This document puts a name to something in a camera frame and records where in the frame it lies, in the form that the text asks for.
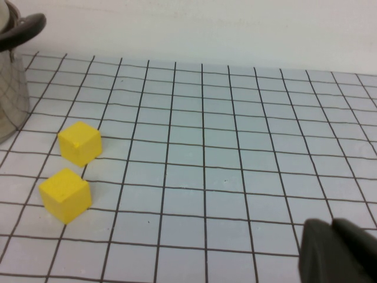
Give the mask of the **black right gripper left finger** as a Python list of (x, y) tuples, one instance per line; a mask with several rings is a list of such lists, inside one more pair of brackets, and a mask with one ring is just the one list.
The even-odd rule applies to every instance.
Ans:
[(299, 256), (302, 282), (373, 282), (328, 224), (305, 221)]

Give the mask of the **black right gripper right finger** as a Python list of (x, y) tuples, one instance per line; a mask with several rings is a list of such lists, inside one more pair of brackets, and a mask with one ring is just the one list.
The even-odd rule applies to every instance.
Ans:
[(376, 238), (344, 218), (334, 219), (332, 229), (344, 241), (365, 273), (376, 282)]

